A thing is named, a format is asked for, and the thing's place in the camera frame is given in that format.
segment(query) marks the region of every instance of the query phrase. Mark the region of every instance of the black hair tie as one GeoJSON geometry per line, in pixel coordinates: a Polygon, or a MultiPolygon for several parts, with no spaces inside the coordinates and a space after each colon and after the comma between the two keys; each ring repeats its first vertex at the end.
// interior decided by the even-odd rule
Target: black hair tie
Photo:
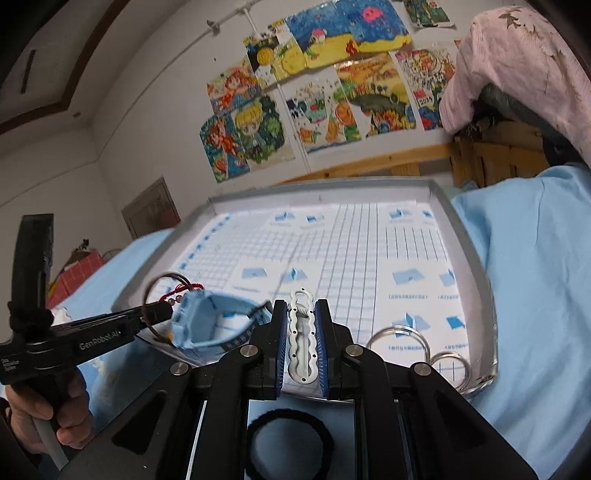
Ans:
{"type": "Polygon", "coordinates": [[[324,426],[324,423],[322,423],[316,417],[310,415],[309,413],[299,410],[292,410],[290,408],[278,408],[277,410],[268,411],[267,413],[264,413],[258,417],[248,426],[248,429],[246,430],[246,462],[244,466],[246,474],[251,478],[251,480],[266,480],[252,463],[252,440],[255,434],[261,428],[267,425],[267,423],[276,419],[297,420],[310,425],[314,429],[322,441],[322,460],[320,461],[320,469],[318,472],[316,472],[315,476],[313,476],[312,480],[326,480],[326,477],[329,474],[332,455],[335,451],[335,442],[332,438],[332,435],[324,426]]]}

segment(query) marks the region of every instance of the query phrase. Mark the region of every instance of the blue gripper pad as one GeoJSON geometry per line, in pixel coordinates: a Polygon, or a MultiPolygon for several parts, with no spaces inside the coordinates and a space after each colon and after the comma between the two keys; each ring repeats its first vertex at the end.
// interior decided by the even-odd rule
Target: blue gripper pad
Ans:
{"type": "Polygon", "coordinates": [[[318,302],[314,305],[314,325],[316,327],[316,354],[318,355],[318,378],[320,380],[320,389],[322,396],[327,398],[329,395],[329,366],[326,359],[326,347],[324,345],[324,331],[322,330],[322,321],[320,320],[320,310],[318,302]]]}
{"type": "Polygon", "coordinates": [[[277,395],[281,392],[283,387],[283,371],[285,369],[285,352],[287,350],[287,324],[289,319],[287,317],[287,302],[284,303],[283,313],[281,315],[281,334],[279,337],[279,345],[277,347],[277,378],[275,380],[275,392],[277,395]]]}

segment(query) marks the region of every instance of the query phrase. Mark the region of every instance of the ceiling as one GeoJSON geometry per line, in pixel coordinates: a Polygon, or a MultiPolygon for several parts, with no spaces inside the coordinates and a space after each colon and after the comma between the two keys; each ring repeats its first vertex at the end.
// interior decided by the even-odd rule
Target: ceiling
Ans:
{"type": "MultiPolygon", "coordinates": [[[[111,2],[66,1],[34,34],[0,87],[0,123],[61,100],[84,44],[111,2]],[[29,58],[31,62],[26,74],[29,58]]],[[[35,25],[23,25],[22,29],[27,27],[34,28],[35,25]]]]}
{"type": "Polygon", "coordinates": [[[0,155],[89,122],[135,52],[186,1],[1,2],[0,155]]]}

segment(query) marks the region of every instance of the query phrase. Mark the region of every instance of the paper poster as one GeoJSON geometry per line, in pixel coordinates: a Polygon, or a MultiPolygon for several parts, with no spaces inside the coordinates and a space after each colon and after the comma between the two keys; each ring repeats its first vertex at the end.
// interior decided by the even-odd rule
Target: paper poster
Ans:
{"type": "Polygon", "coordinates": [[[435,0],[404,0],[410,21],[417,28],[453,27],[454,23],[435,0]]]}
{"type": "Polygon", "coordinates": [[[345,95],[366,118],[367,137],[416,127],[404,83],[388,53],[336,68],[345,95]]]}
{"type": "Polygon", "coordinates": [[[307,152],[360,140],[357,122],[337,78],[303,77],[284,86],[287,108],[307,152]]]}
{"type": "Polygon", "coordinates": [[[230,115],[208,119],[201,127],[200,136],[218,183],[250,172],[230,115]]]}
{"type": "Polygon", "coordinates": [[[269,94],[232,112],[251,171],[294,158],[291,145],[285,140],[285,131],[276,108],[277,104],[269,94]]]}
{"type": "Polygon", "coordinates": [[[276,84],[306,68],[306,59],[284,20],[244,39],[248,60],[261,88],[276,84]]]}
{"type": "Polygon", "coordinates": [[[324,67],[359,52],[349,24],[328,2],[285,19],[310,69],[324,67]]]}
{"type": "Polygon", "coordinates": [[[216,76],[207,84],[213,113],[221,115],[248,103],[261,93],[248,57],[216,76]]]}
{"type": "Polygon", "coordinates": [[[398,50],[411,42],[401,18],[388,0],[338,0],[361,53],[398,50]]]}
{"type": "Polygon", "coordinates": [[[445,48],[399,51],[396,58],[417,100],[425,130],[441,127],[439,102],[455,72],[445,48]]]}

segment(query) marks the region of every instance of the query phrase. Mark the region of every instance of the white tray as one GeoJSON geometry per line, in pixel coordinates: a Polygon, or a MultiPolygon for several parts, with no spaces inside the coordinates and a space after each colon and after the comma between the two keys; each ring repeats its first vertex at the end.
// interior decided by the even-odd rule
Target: white tray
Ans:
{"type": "MultiPolygon", "coordinates": [[[[346,324],[364,346],[383,327],[414,326],[432,356],[453,350],[469,361],[464,394],[496,377],[490,286],[465,228],[432,180],[314,181],[210,199],[158,247],[113,310],[139,305],[146,283],[171,270],[208,290],[257,302],[288,299],[291,289],[306,287],[316,299],[328,299],[333,320],[346,324]],[[243,278],[251,268],[264,270],[265,277],[243,278]]],[[[149,300],[173,285],[160,282],[149,300]]],[[[188,361],[147,330],[140,337],[188,361]]],[[[405,336],[378,340],[372,349],[402,365],[422,360],[424,353],[405,336]]],[[[461,382],[460,362],[442,360],[435,367],[452,384],[461,382]]],[[[299,385],[287,375],[283,390],[320,396],[317,385],[299,385]]]]}

